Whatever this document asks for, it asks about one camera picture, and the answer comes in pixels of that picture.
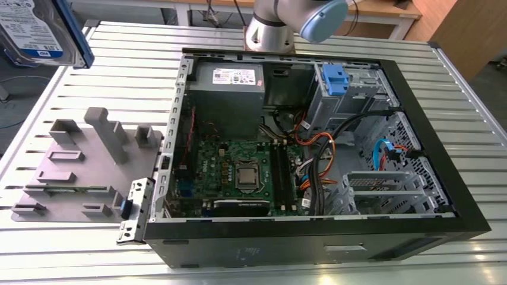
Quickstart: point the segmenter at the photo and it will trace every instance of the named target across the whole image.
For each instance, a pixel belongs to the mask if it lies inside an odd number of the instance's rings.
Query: metal bracket
[[[151,178],[135,180],[131,185],[128,197],[121,204],[121,210],[128,220],[120,223],[117,245],[144,245],[144,230],[149,216],[151,196],[153,195],[155,181]]]

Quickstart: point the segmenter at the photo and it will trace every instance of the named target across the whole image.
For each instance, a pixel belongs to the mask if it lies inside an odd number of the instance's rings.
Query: hard drive
[[[95,59],[65,0],[0,0],[0,42],[21,66],[89,68]]]

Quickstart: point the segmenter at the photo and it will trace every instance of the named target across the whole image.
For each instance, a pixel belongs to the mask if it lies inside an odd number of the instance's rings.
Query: label sticker
[[[0,0],[0,25],[17,48],[31,56],[59,58],[64,50],[33,8],[33,0]]]
[[[303,126],[305,129],[309,129],[309,124],[307,123],[307,121],[303,121],[303,122],[301,122],[301,126]]]
[[[213,70],[213,84],[255,85],[255,70],[217,68]]]
[[[301,207],[304,207],[304,208],[309,208],[309,203],[311,203],[311,200],[303,198],[303,201],[301,201]]]

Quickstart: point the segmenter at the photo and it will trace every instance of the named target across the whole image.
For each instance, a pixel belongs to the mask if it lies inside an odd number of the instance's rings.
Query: aluminum table
[[[243,49],[240,30],[101,22],[84,33],[91,69],[61,67],[0,161],[0,281],[147,284],[507,283],[507,136],[446,55],[426,43],[333,37],[295,39],[297,53],[392,59],[451,155],[492,231],[404,261],[172,270],[148,246],[116,246],[116,224],[16,223],[17,202],[56,119],[84,125],[91,106],[124,128],[165,131],[183,47]]]

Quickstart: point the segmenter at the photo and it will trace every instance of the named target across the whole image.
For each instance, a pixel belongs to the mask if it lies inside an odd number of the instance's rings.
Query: ram slot
[[[280,161],[279,161],[279,150],[280,146],[272,144],[269,148],[269,160],[271,160],[271,179],[272,179],[272,191],[273,191],[273,202],[276,209],[284,209],[284,192],[281,186],[281,176],[280,176]]]
[[[287,146],[280,146],[277,148],[277,163],[280,165],[280,179],[285,210],[291,211],[295,210],[295,202],[291,182],[291,162],[287,154]]]

